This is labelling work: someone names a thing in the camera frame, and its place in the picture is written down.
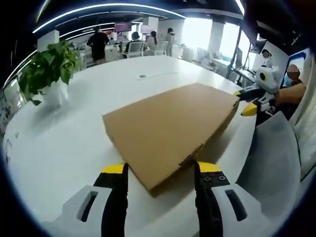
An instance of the white column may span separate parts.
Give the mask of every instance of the white column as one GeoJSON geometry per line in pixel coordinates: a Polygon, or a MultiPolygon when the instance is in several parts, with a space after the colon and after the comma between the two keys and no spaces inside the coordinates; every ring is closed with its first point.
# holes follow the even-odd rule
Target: white column
{"type": "Polygon", "coordinates": [[[59,31],[53,30],[38,39],[38,51],[43,52],[47,50],[47,46],[51,43],[59,42],[59,31]]]}
{"type": "Polygon", "coordinates": [[[137,32],[140,31],[140,26],[139,26],[139,24],[136,24],[136,31],[137,31],[137,32]]]}
{"type": "Polygon", "coordinates": [[[213,53],[218,52],[221,46],[224,24],[219,22],[212,23],[211,35],[208,43],[208,51],[213,56],[213,53]]]}
{"type": "Polygon", "coordinates": [[[157,17],[144,17],[143,25],[151,26],[153,31],[158,31],[158,18],[157,17]]]}

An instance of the window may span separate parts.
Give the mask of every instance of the window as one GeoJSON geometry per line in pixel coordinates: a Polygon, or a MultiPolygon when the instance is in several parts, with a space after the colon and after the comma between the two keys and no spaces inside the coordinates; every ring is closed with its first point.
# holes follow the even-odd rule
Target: window
{"type": "Polygon", "coordinates": [[[187,18],[184,21],[182,42],[189,47],[208,49],[211,29],[212,20],[210,19],[187,18]]]}
{"type": "MultiPolygon", "coordinates": [[[[223,56],[229,58],[233,57],[235,46],[237,43],[239,32],[239,26],[226,23],[224,25],[223,36],[221,41],[221,46],[219,51],[223,54],[223,56]]],[[[250,41],[244,32],[241,32],[240,41],[239,41],[239,48],[242,50],[242,63],[244,64],[246,61],[247,52],[249,49],[250,41]]],[[[255,61],[255,54],[249,53],[249,68],[252,68],[254,61],[255,61]]]]}

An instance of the brown cardboard box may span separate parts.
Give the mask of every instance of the brown cardboard box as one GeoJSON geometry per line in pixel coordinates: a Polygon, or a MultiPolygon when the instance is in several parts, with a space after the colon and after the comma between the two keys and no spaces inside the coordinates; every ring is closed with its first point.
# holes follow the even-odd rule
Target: brown cardboard box
{"type": "Polygon", "coordinates": [[[103,121],[124,161],[151,191],[223,132],[237,107],[236,96],[191,84],[110,112],[103,121]]]}

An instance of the white table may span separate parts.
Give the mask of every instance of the white table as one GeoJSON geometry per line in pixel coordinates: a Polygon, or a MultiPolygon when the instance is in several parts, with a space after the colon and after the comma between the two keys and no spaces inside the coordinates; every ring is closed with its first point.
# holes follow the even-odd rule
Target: white table
{"type": "MultiPolygon", "coordinates": [[[[164,55],[149,56],[76,73],[68,87],[68,103],[53,113],[46,112],[44,105],[24,106],[7,127],[4,147],[9,139],[9,173],[35,218],[40,222],[55,220],[63,203],[83,186],[93,185],[105,166],[122,162],[105,133],[103,114],[195,82],[228,93],[240,90],[195,64],[164,55]]],[[[255,128],[256,117],[240,115],[246,105],[240,103],[211,151],[212,156],[220,156],[217,164],[231,183],[244,166],[255,128]]],[[[157,198],[148,194],[131,171],[128,182],[127,237],[191,237],[198,231],[192,173],[181,176],[157,198]]]]}

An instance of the bright window light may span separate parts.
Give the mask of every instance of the bright window light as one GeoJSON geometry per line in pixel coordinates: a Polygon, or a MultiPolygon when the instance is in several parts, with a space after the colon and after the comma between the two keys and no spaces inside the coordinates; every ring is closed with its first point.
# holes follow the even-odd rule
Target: bright window light
{"type": "Polygon", "coordinates": [[[70,31],[70,32],[68,32],[68,33],[65,33],[65,34],[61,35],[59,38],[64,37],[64,36],[66,36],[66,35],[69,35],[69,34],[71,34],[71,33],[77,32],[77,31],[82,31],[82,30],[89,29],[89,28],[96,27],[96,26],[105,26],[105,25],[111,25],[111,24],[115,24],[115,23],[114,23],[114,22],[111,22],[111,23],[103,23],[103,24],[99,24],[99,25],[93,25],[93,26],[83,27],[83,28],[77,29],[77,30],[75,30],[75,31],[70,31]]]}
{"type": "Polygon", "coordinates": [[[56,16],[55,18],[53,19],[50,19],[49,21],[45,22],[44,24],[40,25],[39,27],[37,27],[35,30],[33,30],[33,33],[36,33],[37,31],[39,31],[41,28],[47,26],[48,24],[64,17],[64,16],[67,16],[67,15],[70,15],[72,13],[75,13],[75,12],[78,12],[78,11],[83,11],[83,10],[87,10],[87,9],[91,9],[91,8],[96,8],[96,7],[105,7],[105,6],[135,6],[135,7],[144,7],[144,8],[150,8],[150,9],[154,9],[154,10],[159,10],[159,11],[164,11],[164,12],[167,12],[167,13],[170,13],[170,14],[173,14],[173,15],[176,15],[176,16],[179,16],[179,17],[182,17],[184,19],[186,19],[185,16],[183,15],[180,15],[178,13],[175,13],[175,12],[172,12],[172,11],[168,11],[168,10],[165,10],[165,9],[162,9],[162,8],[158,8],[158,7],[154,7],[154,6],[147,6],[147,5],[140,5],[140,4],[132,4],[132,3],[106,3],[106,4],[98,4],[98,5],[92,5],[92,6],[85,6],[85,7],[81,7],[81,8],[78,8],[78,9],[75,9],[75,10],[72,10],[72,11],[68,11],[64,14],[61,14],[59,16],[56,16]]]}
{"type": "MultiPolygon", "coordinates": [[[[112,27],[112,28],[105,28],[105,29],[101,29],[101,30],[102,30],[102,31],[106,31],[106,30],[113,30],[113,29],[114,29],[114,27],[112,27]]],[[[94,31],[84,32],[84,33],[79,34],[79,35],[76,35],[76,36],[71,36],[71,37],[67,38],[66,40],[71,40],[71,39],[77,38],[77,37],[79,37],[79,36],[88,35],[88,34],[91,34],[91,33],[93,33],[93,32],[94,32],[94,31]]]]}
{"type": "Polygon", "coordinates": [[[245,8],[243,8],[243,5],[241,4],[240,0],[235,0],[235,2],[237,3],[241,13],[244,15],[245,14],[245,8]]]}
{"type": "Polygon", "coordinates": [[[184,21],[182,42],[188,47],[208,49],[212,20],[204,18],[187,18],[184,21]]]}
{"type": "MultiPolygon", "coordinates": [[[[223,35],[222,35],[222,41],[219,51],[222,53],[224,57],[227,58],[227,60],[231,60],[233,57],[235,46],[237,43],[239,33],[239,26],[226,23],[224,25],[223,35]]],[[[247,57],[247,52],[249,49],[250,41],[246,34],[242,31],[240,35],[240,41],[238,47],[242,51],[242,63],[244,64],[247,57]]],[[[249,68],[253,67],[255,60],[255,54],[250,53],[249,54],[249,68]]]]}

